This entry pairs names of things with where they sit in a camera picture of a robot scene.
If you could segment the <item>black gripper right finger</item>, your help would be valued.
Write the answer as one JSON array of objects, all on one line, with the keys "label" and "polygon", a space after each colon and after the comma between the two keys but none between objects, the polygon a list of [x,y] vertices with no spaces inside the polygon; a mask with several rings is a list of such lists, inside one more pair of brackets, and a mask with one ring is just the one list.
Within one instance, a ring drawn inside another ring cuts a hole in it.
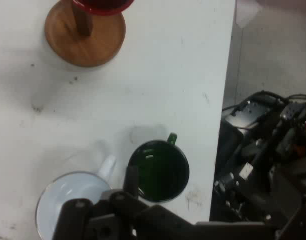
[{"label": "black gripper right finger", "polygon": [[198,222],[191,224],[155,205],[142,211],[142,237],[149,240],[274,240],[275,230],[258,222]]}]

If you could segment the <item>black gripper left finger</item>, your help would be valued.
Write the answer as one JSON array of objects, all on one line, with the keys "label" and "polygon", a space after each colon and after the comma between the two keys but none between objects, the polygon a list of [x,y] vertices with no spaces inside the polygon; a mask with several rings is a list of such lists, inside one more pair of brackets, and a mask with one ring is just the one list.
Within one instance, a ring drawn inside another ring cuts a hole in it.
[{"label": "black gripper left finger", "polygon": [[138,168],[126,168],[123,188],[103,192],[93,204],[87,198],[66,201],[60,211],[54,240],[132,240],[131,227],[143,211],[136,193]]}]

